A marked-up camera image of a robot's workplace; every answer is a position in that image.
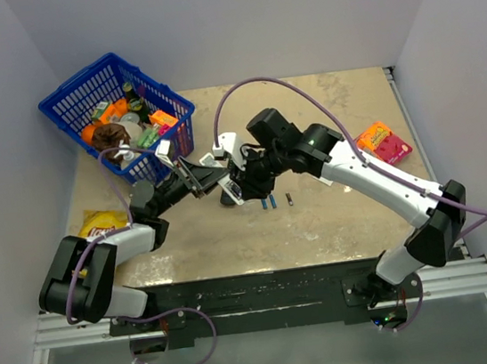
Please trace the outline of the white air conditioner remote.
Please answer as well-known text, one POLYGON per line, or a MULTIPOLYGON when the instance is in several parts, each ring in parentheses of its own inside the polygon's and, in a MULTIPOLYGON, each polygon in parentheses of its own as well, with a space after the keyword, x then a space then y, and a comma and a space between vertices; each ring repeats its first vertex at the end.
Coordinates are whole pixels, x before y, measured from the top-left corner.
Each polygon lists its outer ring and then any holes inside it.
MULTIPOLYGON (((223 168, 222 163, 217 161, 210 152, 208 152, 206 155, 202 156, 202 158, 200 159, 199 162, 202 166, 206 166, 206 167, 210 166, 212 168, 216 168, 216 167, 223 168)), ((227 173, 226 175, 227 175, 227 178, 223 179, 221 181, 220 187, 221 187, 222 193, 225 192, 228 195, 230 195, 230 197, 236 203, 235 206, 242 206, 244 203, 244 200, 241 196, 241 194, 242 194, 241 188, 239 187, 239 185, 237 185, 236 182, 234 182, 231 179, 230 173, 227 173)))

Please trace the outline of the white battery cover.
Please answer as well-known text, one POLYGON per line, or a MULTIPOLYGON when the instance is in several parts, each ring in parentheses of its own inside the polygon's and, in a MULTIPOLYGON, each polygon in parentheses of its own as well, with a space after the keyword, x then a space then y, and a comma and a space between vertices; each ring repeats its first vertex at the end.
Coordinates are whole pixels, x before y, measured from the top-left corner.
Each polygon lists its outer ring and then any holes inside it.
POLYGON ((333 184, 333 182, 327 178, 319 177, 317 180, 320 181, 321 183, 325 184, 325 185, 328 185, 329 187, 332 186, 332 184, 333 184))

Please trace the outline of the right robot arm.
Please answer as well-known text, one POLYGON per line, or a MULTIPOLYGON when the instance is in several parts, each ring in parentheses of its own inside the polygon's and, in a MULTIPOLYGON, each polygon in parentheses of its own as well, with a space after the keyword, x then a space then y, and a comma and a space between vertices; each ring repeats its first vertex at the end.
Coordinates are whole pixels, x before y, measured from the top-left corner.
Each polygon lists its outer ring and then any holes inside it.
POLYGON ((371 302, 393 299, 402 282, 420 268, 443 267, 465 222, 466 189, 449 180, 440 185, 355 153, 349 141, 321 124, 298 130, 276 109, 254 116, 247 130, 257 145, 247 150, 235 133, 222 133, 212 150, 229 160, 230 177, 243 200, 266 198, 286 171, 342 183, 398 214, 412 233, 385 251, 353 290, 371 302))

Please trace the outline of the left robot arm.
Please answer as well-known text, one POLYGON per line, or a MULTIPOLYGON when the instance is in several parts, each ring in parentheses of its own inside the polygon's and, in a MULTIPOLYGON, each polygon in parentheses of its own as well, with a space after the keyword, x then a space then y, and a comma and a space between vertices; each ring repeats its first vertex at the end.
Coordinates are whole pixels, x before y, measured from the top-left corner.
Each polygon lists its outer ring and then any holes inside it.
POLYGON ((114 283, 115 270, 137 255, 160 248, 169 222, 160 216, 184 197, 203 197, 229 170, 220 164, 203 166, 178 158, 178 165, 159 185, 136 182, 130 193, 130 221, 124 228, 97 238, 67 236, 61 240, 39 293, 42 311, 65 315, 69 323, 96 323, 126 317, 140 331, 151 331, 159 310, 145 291, 114 283))

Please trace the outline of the black TV remote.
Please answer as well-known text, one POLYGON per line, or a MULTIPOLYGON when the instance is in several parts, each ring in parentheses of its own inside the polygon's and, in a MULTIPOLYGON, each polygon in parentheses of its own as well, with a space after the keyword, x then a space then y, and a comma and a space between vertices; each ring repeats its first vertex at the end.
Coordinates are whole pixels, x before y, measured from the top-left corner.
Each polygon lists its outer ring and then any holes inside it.
POLYGON ((236 205, 236 203, 230 197, 230 195, 228 195, 225 192, 222 193, 221 196, 220 196, 220 204, 222 204, 223 206, 235 206, 236 205))

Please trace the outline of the black battery lower right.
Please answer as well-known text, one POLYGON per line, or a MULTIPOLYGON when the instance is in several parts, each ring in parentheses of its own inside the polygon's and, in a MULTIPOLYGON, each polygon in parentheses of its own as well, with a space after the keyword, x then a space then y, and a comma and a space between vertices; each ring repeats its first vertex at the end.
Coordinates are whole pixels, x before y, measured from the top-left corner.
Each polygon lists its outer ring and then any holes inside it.
POLYGON ((292 199, 292 197, 291 197, 290 193, 286 193, 286 198, 287 198, 287 200, 288 200, 288 204, 289 204, 290 206, 293 206, 293 199, 292 199))

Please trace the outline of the white pump bottle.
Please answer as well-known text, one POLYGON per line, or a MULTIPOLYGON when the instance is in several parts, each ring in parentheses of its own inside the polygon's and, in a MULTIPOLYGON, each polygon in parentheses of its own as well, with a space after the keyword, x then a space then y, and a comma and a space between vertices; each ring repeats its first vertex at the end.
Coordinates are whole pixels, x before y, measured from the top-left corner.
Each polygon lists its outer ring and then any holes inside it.
POLYGON ((130 148, 128 144, 123 144, 119 146, 118 152, 114 155, 116 159, 119 160, 119 166, 121 170, 127 169, 139 156, 140 152, 137 152, 130 148))

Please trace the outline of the tin can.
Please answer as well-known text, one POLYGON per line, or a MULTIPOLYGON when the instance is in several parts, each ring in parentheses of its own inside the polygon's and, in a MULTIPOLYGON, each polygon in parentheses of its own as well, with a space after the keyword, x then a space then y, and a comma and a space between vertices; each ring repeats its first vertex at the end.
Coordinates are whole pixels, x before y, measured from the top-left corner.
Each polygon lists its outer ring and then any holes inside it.
POLYGON ((137 113, 134 113, 132 111, 126 113, 125 115, 122 116, 122 118, 119 119, 120 122, 130 122, 130 123, 135 123, 136 125, 139 125, 142 121, 140 120, 140 116, 137 113))

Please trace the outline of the green glass bottle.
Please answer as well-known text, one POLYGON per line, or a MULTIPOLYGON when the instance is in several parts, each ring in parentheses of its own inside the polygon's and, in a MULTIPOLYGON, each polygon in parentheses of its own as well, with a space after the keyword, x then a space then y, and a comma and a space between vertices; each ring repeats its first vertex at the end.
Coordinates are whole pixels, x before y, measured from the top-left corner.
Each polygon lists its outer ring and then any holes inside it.
POLYGON ((126 106, 128 107, 128 111, 137 114, 139 116, 139 120, 143 124, 148 124, 150 122, 150 109, 143 97, 136 92, 132 84, 128 81, 122 84, 122 88, 126 97, 126 106))

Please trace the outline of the brown crumpled bag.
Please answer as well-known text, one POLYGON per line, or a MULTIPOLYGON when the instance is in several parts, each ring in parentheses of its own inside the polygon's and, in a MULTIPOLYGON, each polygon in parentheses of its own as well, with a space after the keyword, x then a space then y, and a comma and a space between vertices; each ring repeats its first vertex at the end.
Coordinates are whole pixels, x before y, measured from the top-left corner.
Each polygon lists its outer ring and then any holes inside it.
POLYGON ((120 123, 109 123, 103 126, 96 126, 94 129, 91 146, 98 152, 106 149, 118 148, 119 144, 130 143, 130 134, 120 123))

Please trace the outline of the orange juice carton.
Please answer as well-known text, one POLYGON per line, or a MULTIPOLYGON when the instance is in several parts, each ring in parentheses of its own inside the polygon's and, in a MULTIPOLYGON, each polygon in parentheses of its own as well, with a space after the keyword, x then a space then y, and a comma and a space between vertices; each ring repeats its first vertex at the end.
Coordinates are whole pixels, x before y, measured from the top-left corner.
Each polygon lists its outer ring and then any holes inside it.
POLYGON ((95 125, 106 125, 116 123, 128 112, 124 98, 117 101, 101 101, 93 109, 91 115, 92 123, 95 125))

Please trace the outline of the yellow Lays chips bag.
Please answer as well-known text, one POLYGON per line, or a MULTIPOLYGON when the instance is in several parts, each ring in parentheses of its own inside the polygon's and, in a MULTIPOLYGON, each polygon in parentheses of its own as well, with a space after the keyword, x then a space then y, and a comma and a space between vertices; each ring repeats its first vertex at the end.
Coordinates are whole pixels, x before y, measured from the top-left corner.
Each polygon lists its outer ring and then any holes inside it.
POLYGON ((78 231, 81 238, 97 238, 97 236, 126 227, 128 217, 126 211, 85 210, 83 221, 78 231))

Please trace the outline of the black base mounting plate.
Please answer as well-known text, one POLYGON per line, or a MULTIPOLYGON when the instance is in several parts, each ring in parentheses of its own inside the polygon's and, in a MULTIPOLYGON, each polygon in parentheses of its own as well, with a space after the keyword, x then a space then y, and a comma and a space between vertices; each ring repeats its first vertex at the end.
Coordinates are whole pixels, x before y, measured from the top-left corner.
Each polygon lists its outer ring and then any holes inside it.
POLYGON ((368 323, 370 303, 391 303, 397 296, 395 288, 378 294, 364 290, 375 263, 371 258, 148 287, 145 322, 118 320, 110 324, 110 334, 158 332, 155 316, 161 312, 167 314, 167 335, 175 349, 212 334, 368 323))

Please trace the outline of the pink orange snack box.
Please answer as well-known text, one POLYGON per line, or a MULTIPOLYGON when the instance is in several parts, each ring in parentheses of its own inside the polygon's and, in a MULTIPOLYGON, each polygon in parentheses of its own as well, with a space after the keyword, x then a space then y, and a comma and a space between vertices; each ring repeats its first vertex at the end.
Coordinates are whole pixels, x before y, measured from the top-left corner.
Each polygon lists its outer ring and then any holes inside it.
POLYGON ((411 154, 412 147, 380 121, 355 139, 358 148, 389 165, 396 165, 411 154))

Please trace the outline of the blue plastic basket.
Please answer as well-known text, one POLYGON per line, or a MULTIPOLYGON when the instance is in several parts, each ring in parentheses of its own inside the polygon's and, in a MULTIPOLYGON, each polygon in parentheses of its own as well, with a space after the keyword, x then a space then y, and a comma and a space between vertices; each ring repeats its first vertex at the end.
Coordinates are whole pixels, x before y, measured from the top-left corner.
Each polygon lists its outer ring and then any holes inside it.
POLYGON ((94 132, 110 122, 123 124, 134 148, 153 150, 168 139, 178 157, 194 151, 194 104, 115 53, 79 70, 38 107, 94 158, 94 132))

